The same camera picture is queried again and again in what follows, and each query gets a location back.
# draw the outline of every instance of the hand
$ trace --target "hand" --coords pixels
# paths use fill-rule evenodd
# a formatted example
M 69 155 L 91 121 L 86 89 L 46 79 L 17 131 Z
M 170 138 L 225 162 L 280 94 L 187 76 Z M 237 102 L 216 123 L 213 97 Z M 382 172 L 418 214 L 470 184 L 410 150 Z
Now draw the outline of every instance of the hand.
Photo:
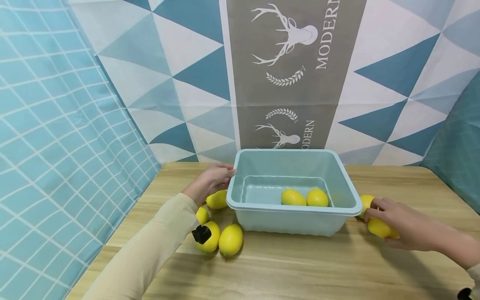
M 365 211 L 365 221 L 371 217 L 384 221 L 399 233 L 399 239 L 385 239 L 392 248 L 440 251 L 450 237 L 459 234 L 456 229 L 388 198 L 372 201 L 371 208 Z
M 230 178 L 235 175 L 237 171 L 233 169 L 230 164 L 212 164 L 198 177 L 200 181 L 208 182 L 210 187 L 208 195 L 215 194 L 217 191 L 226 190 L 230 184 Z
M 201 206 L 208 196 L 219 190 L 226 189 L 230 183 L 230 178 L 236 172 L 232 165 L 212 164 L 187 186 L 182 193 L 192 198 L 197 206 Z

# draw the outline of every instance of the wood grain surface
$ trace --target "wood grain surface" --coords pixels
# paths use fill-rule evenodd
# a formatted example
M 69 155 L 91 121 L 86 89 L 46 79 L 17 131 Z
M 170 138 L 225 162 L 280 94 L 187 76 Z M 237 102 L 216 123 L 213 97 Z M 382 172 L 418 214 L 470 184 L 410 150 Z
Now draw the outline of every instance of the wood grain surface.
M 79 300 L 112 257 L 170 197 L 206 167 L 163 166 L 67 299 Z M 421 167 L 347 166 L 359 194 L 389 197 L 480 239 L 480 217 L 431 171 Z M 211 211 L 220 228 L 229 208 Z M 144 299 L 426 300 L 456 299 L 473 281 L 439 253 L 388 248 L 350 218 L 333 237 L 245 232 L 241 252 L 225 259 L 197 251 L 191 235 L 160 270 Z

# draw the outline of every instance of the grid pattern wall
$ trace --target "grid pattern wall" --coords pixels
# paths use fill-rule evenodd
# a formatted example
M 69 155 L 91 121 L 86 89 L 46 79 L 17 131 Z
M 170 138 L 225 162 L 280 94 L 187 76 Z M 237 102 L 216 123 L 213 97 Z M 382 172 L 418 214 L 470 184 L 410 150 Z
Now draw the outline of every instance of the grid pattern wall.
M 480 72 L 458 99 L 421 166 L 480 214 Z
M 160 169 L 61 0 L 0 0 L 0 299 L 62 299 Z

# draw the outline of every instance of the lemon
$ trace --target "lemon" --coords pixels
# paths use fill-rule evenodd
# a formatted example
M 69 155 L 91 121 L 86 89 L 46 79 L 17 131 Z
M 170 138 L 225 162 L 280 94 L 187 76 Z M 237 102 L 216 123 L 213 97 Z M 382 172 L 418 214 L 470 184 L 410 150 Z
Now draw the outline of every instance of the lemon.
M 283 205 L 307 205 L 305 198 L 296 190 L 286 189 L 282 193 Z
M 361 217 L 363 219 L 363 214 L 365 213 L 367 208 L 370 208 L 370 203 L 372 203 L 372 201 L 374 199 L 375 199 L 375 197 L 372 196 L 372 195 L 362 195 L 362 196 L 360 196 L 360 200 L 361 200 L 361 203 L 363 205 L 363 208 L 361 210 L 361 214 L 360 214 L 359 217 Z
M 210 219 L 208 211 L 205 209 L 205 207 L 199 207 L 196 216 L 198 222 L 200 222 L 200 225 L 205 225 L 205 223 Z
M 227 190 L 218 191 L 207 197 L 207 205 L 212 209 L 227 207 Z
M 212 253 L 218 247 L 218 240 L 220 239 L 220 228 L 214 221 L 205 224 L 210 229 L 212 236 L 205 242 L 205 244 L 197 243 L 197 249 L 205 254 Z
M 313 189 L 307 195 L 308 206 L 328 206 L 328 196 L 320 189 Z
M 243 244 L 243 232 L 240 226 L 232 224 L 227 226 L 220 235 L 218 241 L 218 248 L 220 253 L 225 256 L 232 256 L 237 254 Z
M 388 226 L 384 221 L 379 220 L 377 218 L 370 218 L 367 224 L 368 231 L 380 237 L 382 239 L 385 238 L 393 238 L 396 239 L 399 237 L 398 232 Z

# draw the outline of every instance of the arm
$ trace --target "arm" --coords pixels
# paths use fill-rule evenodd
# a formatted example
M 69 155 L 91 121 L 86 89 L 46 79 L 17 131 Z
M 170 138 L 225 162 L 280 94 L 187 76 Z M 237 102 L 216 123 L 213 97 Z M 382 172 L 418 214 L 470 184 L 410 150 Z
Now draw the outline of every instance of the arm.
M 475 281 L 472 295 L 480 299 L 480 242 L 446 224 L 391 199 L 374 199 L 365 212 L 365 221 L 371 217 L 393 227 L 398 239 L 386 239 L 393 248 L 419 251 L 437 251 L 467 270 Z
M 162 265 L 199 225 L 195 216 L 198 207 L 207 196 L 226 188 L 234 173 L 230 165 L 213 165 L 168 200 L 115 255 L 84 299 L 141 299 Z

